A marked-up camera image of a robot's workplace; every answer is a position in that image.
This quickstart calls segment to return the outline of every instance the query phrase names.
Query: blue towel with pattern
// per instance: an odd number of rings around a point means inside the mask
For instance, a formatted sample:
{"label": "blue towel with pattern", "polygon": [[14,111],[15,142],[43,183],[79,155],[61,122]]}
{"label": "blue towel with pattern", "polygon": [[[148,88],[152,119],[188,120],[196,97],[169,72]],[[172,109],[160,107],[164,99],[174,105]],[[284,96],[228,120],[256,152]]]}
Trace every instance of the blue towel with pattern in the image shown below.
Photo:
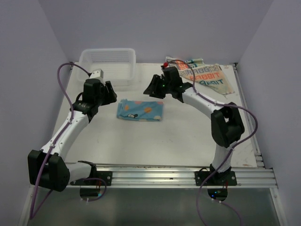
{"label": "blue towel with pattern", "polygon": [[117,118],[133,121],[160,121],[163,114],[162,101],[132,101],[123,99],[118,103]]}

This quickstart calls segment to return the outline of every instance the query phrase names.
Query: white wall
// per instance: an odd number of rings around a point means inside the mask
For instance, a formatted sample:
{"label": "white wall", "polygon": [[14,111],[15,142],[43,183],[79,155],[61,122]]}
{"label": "white wall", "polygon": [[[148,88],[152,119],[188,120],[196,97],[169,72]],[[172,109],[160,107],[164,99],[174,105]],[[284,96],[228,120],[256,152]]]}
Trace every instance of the white wall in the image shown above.
{"label": "white wall", "polygon": [[[28,194],[27,155],[52,135],[66,62],[37,0],[0,1],[0,224],[18,223]],[[63,74],[66,84],[68,73]]]}
{"label": "white wall", "polygon": [[290,225],[299,225],[301,187],[301,1],[274,0],[238,74],[257,115],[259,147],[273,167]]}
{"label": "white wall", "polygon": [[87,48],[133,48],[138,62],[166,55],[238,62],[272,0],[39,0],[69,60]]}

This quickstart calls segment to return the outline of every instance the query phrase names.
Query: purple cable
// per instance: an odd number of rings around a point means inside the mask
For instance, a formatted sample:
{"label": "purple cable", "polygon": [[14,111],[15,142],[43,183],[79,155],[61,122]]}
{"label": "purple cable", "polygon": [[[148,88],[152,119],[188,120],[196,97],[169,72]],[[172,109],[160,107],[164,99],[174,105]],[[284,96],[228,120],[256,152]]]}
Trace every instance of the purple cable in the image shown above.
{"label": "purple cable", "polygon": [[101,199],[103,197],[103,195],[105,194],[105,192],[107,191],[107,183],[103,179],[100,179],[100,178],[86,178],[86,179],[83,179],[83,180],[99,180],[104,184],[103,193],[101,195],[99,195],[96,199],[89,199],[88,202],[93,202],[93,201]]}
{"label": "purple cable", "polygon": [[[235,148],[236,146],[238,146],[239,144],[245,142],[246,140],[250,139],[250,138],[256,133],[256,131],[257,131],[257,129],[258,129],[258,121],[257,121],[256,116],[255,116],[252,112],[250,112],[248,109],[246,109],[246,108],[244,108],[244,107],[237,106],[237,105],[227,105],[227,104],[219,104],[219,103],[215,103],[214,101],[212,101],[212,100],[208,99],[207,97],[203,96],[202,94],[200,94],[200,93],[196,90],[196,88],[195,88],[196,76],[195,76],[195,74],[194,74],[194,71],[193,71],[192,67],[191,67],[188,63],[186,63],[186,62],[184,62],[184,61],[182,61],[182,60],[171,60],[171,61],[168,61],[167,63],[168,63],[168,64],[169,64],[169,63],[175,63],[175,64],[178,64],[176,61],[182,62],[183,64],[187,65],[187,67],[192,71],[192,74],[193,74],[192,88],[193,88],[193,91],[194,91],[199,97],[203,98],[204,100],[206,100],[207,102],[209,102],[209,103],[211,103],[211,104],[216,104],[217,106],[234,107],[234,108],[242,109],[242,110],[248,112],[248,113],[254,118],[254,121],[255,121],[255,128],[254,128],[254,131],[253,131],[249,136],[247,136],[246,138],[244,138],[244,139],[238,141],[236,144],[233,145],[233,147],[230,149],[229,153],[228,153],[227,156],[225,157],[224,161],[222,161],[222,163],[220,164],[220,166],[217,167],[216,170],[213,171],[213,172],[212,172],[212,173],[211,173],[211,174],[210,174],[210,175],[202,182],[202,184],[200,185],[200,187],[199,187],[199,189],[198,189],[198,194],[197,194],[197,199],[196,199],[196,206],[197,206],[198,216],[199,216],[199,218],[201,219],[201,221],[203,222],[203,224],[206,226],[207,224],[206,224],[206,222],[205,222],[205,220],[204,220],[204,218],[203,218],[203,216],[202,216],[202,214],[201,214],[201,212],[200,212],[200,210],[199,210],[199,203],[198,203],[199,196],[200,196],[200,194],[201,194],[201,189],[202,189],[202,187],[204,186],[204,184],[207,182],[207,180],[209,180],[211,177],[213,177],[213,175],[214,175],[214,174],[215,174],[215,173],[223,166],[223,164],[227,161],[227,159],[228,159],[228,158],[230,157],[230,155],[232,154],[234,148]],[[229,204],[226,204],[226,203],[223,203],[223,204],[226,205],[226,206],[228,206],[229,208],[231,208],[231,209],[238,215],[239,221],[240,221],[240,225],[244,225],[243,220],[242,220],[240,214],[239,214],[233,207],[231,207]]]}
{"label": "purple cable", "polygon": [[[76,66],[78,68],[80,68],[81,70],[83,70],[84,72],[86,72],[88,74],[88,76],[90,75],[89,72],[87,72],[84,68],[82,68],[81,66],[78,66],[74,63],[65,63],[65,64],[62,64],[61,66],[59,66],[59,68],[57,69],[57,80],[58,80],[58,84],[60,85],[60,88],[62,90],[62,92],[64,93],[65,97],[67,98],[68,100],[68,103],[70,105],[70,109],[71,109],[71,117],[70,117],[70,121],[63,127],[63,129],[57,134],[57,136],[55,137],[55,139],[53,140],[53,145],[56,144],[57,140],[60,138],[60,136],[64,133],[64,131],[67,129],[67,127],[71,124],[72,120],[73,120],[73,115],[74,115],[74,109],[73,109],[73,106],[72,106],[72,102],[70,100],[70,98],[68,97],[68,94],[66,93],[66,90],[64,89],[62,83],[61,83],[61,80],[60,80],[60,70],[63,66],[65,65],[72,65],[72,66]],[[35,186],[34,186],[34,190],[33,190],[33,195],[32,195],[32,203],[31,203],[31,206],[30,206],[30,213],[29,213],[29,219],[33,219],[34,216],[37,214],[37,212],[39,211],[40,207],[42,206],[42,204],[44,203],[44,201],[48,198],[48,196],[51,194],[52,190],[50,190],[47,195],[45,196],[45,198],[43,199],[43,201],[40,203],[40,205],[38,206],[38,208],[34,211],[34,204],[36,202],[36,198],[37,198],[37,194],[38,194],[38,187],[39,187],[39,183],[40,183],[40,179],[41,179],[41,176],[42,176],[42,172],[43,172],[43,169],[45,167],[45,164],[50,156],[50,153],[53,149],[53,146],[51,146],[44,158],[44,161],[41,165],[41,168],[39,170],[39,173],[38,173],[38,176],[37,176],[37,180],[36,180],[36,183],[35,183]]]}

